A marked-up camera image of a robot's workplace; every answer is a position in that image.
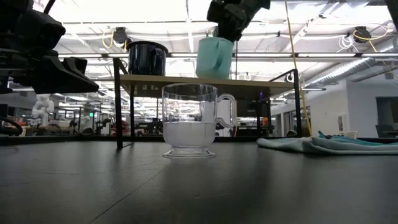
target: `chair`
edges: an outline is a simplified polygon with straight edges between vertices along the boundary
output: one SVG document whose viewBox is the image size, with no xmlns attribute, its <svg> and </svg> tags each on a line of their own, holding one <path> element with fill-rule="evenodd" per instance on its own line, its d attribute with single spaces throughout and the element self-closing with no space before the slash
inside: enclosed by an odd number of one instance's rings
<svg viewBox="0 0 398 224">
<path fill-rule="evenodd" d="M 394 138 L 393 135 L 385 133 L 385 131 L 393 131 L 391 125 L 376 125 L 377 135 L 379 138 Z"/>
</svg>

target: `light blue cloth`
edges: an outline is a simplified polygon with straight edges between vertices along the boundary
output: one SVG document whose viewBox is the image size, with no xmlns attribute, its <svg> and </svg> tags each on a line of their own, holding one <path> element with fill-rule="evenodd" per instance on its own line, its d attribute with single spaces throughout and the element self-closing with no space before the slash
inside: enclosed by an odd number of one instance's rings
<svg viewBox="0 0 398 224">
<path fill-rule="evenodd" d="M 258 139 L 260 147 L 285 152 L 335 155 L 398 155 L 398 144 L 381 144 L 361 141 L 353 138 L 333 136 L 331 139 L 284 138 Z"/>
<path fill-rule="evenodd" d="M 199 41 L 197 77 L 229 79 L 234 44 L 221 37 L 206 37 Z"/>
</svg>

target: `white humanoid robot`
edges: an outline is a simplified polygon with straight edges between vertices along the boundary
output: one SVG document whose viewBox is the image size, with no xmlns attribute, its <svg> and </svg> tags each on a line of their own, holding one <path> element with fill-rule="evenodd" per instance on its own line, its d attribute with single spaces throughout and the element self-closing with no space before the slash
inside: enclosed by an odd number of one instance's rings
<svg viewBox="0 0 398 224">
<path fill-rule="evenodd" d="M 54 112 L 54 102 L 50 100 L 50 94 L 38 94 L 36 96 L 36 100 L 37 101 L 32 109 L 33 118 L 40 117 L 41 125 L 48 126 L 49 113 Z"/>
</svg>

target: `wooden shelf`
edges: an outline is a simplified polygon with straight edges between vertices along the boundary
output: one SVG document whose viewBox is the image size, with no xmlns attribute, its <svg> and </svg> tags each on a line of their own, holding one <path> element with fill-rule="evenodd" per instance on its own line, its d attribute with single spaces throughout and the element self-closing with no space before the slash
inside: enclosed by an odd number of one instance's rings
<svg viewBox="0 0 398 224">
<path fill-rule="evenodd" d="M 218 95 L 229 93 L 235 98 L 258 99 L 259 94 L 265 97 L 277 96 L 293 89 L 293 83 L 255 82 L 244 80 L 217 80 L 206 78 L 162 77 L 155 75 L 121 75 L 122 87 L 130 94 L 135 85 L 136 97 L 162 97 L 162 87 L 174 83 L 202 83 L 213 85 L 218 89 Z"/>
</svg>

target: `black table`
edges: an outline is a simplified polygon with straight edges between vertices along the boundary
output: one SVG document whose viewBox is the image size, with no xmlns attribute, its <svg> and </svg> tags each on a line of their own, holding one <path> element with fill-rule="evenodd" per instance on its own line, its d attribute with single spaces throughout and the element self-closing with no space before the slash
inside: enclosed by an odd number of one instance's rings
<svg viewBox="0 0 398 224">
<path fill-rule="evenodd" d="M 308 156 L 216 143 L 0 147 L 0 223 L 397 223 L 398 156 Z"/>
</svg>

